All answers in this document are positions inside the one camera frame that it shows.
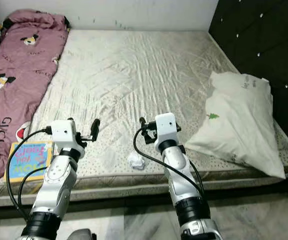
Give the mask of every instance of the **black cable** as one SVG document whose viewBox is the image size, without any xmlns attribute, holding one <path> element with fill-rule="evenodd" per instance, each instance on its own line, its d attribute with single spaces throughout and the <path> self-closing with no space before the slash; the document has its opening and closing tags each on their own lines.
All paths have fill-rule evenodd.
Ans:
<svg viewBox="0 0 288 240">
<path fill-rule="evenodd" d="M 37 134 L 37 133 L 43 133 L 45 132 L 46 129 L 42 129 L 42 130 L 38 130 L 36 132 L 33 132 L 31 134 L 29 134 L 26 138 L 24 138 L 19 144 L 18 146 L 14 149 L 14 151 L 12 152 L 12 154 L 9 156 L 8 158 L 8 162 L 7 162 L 7 167 L 6 167 L 6 181 L 7 181 L 7 190 L 8 190 L 8 194 L 10 197 L 10 200 L 12 201 L 13 205 L 15 206 L 15 208 L 17 209 L 17 211 L 23 216 L 23 218 L 25 219 L 25 221 L 28 220 L 28 216 L 27 214 L 21 209 L 21 207 L 18 205 L 11 185 L 10 185 L 10 176 L 9 176 L 9 169 L 10 169 L 10 161 L 12 160 L 13 156 L 15 155 L 15 153 L 17 152 L 17 150 L 21 147 L 21 145 L 24 144 L 25 141 L 27 141 L 29 138 L 31 138 L 33 135 Z"/>
<path fill-rule="evenodd" d="M 18 190 L 18 204 L 19 206 L 22 206 L 22 191 L 23 191 L 23 187 L 24 187 L 24 184 L 27 180 L 27 178 L 31 175 L 31 174 L 34 174 L 38 171 L 41 171 L 41 170 L 45 170 L 47 167 L 41 167 L 41 168 L 38 168 L 38 169 L 35 169 L 33 171 L 31 171 L 30 173 L 28 173 L 24 179 L 22 180 L 22 182 L 20 183 L 20 187 L 19 187 L 19 190 Z"/>
<path fill-rule="evenodd" d="M 202 178 L 200 177 L 199 172 L 197 171 L 197 168 L 195 167 L 195 165 L 192 163 L 191 160 L 189 160 L 189 163 L 190 163 L 190 165 L 192 166 L 192 168 L 194 169 L 194 172 L 195 172 L 195 174 L 196 174 L 196 176 L 197 176 L 197 179 L 198 179 L 200 188 L 201 188 L 201 190 L 202 190 L 202 192 L 203 192 L 203 195 L 205 195 L 204 185 L 203 185 L 203 182 L 202 182 Z"/>
<path fill-rule="evenodd" d="M 180 171 L 176 170 L 176 169 L 173 168 L 172 166 L 170 166 L 170 165 L 168 165 L 168 164 L 166 164 L 166 163 L 164 163 L 164 162 L 162 162 L 162 161 L 160 161 L 160 160 L 157 160 L 157 159 L 153 158 L 153 157 L 150 156 L 150 155 L 147 155 L 147 154 L 141 152 L 141 151 L 137 148 L 137 146 L 136 146 L 136 139 L 137 139 L 137 136 L 138 136 L 139 132 L 142 131 L 142 130 L 144 130 L 143 127 L 140 128 L 140 129 L 138 129 L 137 132 L 136 132 L 135 135 L 134 135 L 133 146 L 134 146 L 135 151 L 136 151 L 138 154 L 140 154 L 141 156 L 146 157 L 146 158 L 148 158 L 148 159 L 150 159 L 150 160 L 152 160 L 152 161 L 154 161 L 154 162 L 156 162 L 156 163 L 158 163 L 158 164 L 161 164 L 161 165 L 163 165 L 164 167 L 166 167 L 166 168 L 172 170 L 173 172 L 177 173 L 177 174 L 180 175 L 181 177 L 185 178 L 187 181 L 189 181 L 190 184 L 192 184 L 192 185 L 198 190 L 198 192 L 202 195 L 202 197 L 204 197 L 204 194 L 203 194 L 202 190 L 198 187 L 198 185 L 197 185 L 196 183 L 194 183 L 194 182 L 193 182 L 190 178 L 188 178 L 186 175 L 182 174 Z"/>
</svg>

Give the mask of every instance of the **blanket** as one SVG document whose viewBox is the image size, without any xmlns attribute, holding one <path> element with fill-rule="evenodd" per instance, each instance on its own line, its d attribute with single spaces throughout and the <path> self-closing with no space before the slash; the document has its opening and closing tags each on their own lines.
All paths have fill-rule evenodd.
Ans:
<svg viewBox="0 0 288 240">
<path fill-rule="evenodd" d="M 0 178 L 10 146 L 28 135 L 68 37 L 63 15 L 22 9 L 3 22 L 0 45 Z"/>
</svg>

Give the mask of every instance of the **book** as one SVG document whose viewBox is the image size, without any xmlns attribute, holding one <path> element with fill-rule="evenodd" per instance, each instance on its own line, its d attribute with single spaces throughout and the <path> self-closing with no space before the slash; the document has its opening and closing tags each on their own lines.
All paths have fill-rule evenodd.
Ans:
<svg viewBox="0 0 288 240">
<path fill-rule="evenodd" d="M 10 154 L 18 146 L 19 142 L 12 143 Z M 49 166 L 53 156 L 53 143 L 51 141 L 33 141 L 24 143 L 15 153 L 9 169 L 10 182 L 21 182 L 31 171 Z M 45 170 L 35 172 L 26 181 L 40 180 L 44 178 Z"/>
</svg>

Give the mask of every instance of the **tile floor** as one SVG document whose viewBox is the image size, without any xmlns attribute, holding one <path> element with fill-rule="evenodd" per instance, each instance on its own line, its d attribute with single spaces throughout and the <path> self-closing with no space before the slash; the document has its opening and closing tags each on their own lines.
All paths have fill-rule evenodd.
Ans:
<svg viewBox="0 0 288 240">
<path fill-rule="evenodd" d="M 212 218 L 226 240 L 288 240 L 288 194 L 270 194 L 210 201 Z M 19 236 L 20 218 L 0 219 L 0 240 Z M 90 228 L 99 240 L 180 240 L 171 205 L 109 208 L 65 215 L 59 240 Z"/>
</svg>

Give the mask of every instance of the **white wall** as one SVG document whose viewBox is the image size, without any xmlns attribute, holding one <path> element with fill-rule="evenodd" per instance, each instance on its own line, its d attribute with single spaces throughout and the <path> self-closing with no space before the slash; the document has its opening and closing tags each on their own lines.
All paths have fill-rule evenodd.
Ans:
<svg viewBox="0 0 288 240">
<path fill-rule="evenodd" d="M 218 0 L 0 0 L 0 23 L 17 9 L 64 14 L 76 29 L 207 31 Z"/>
</svg>

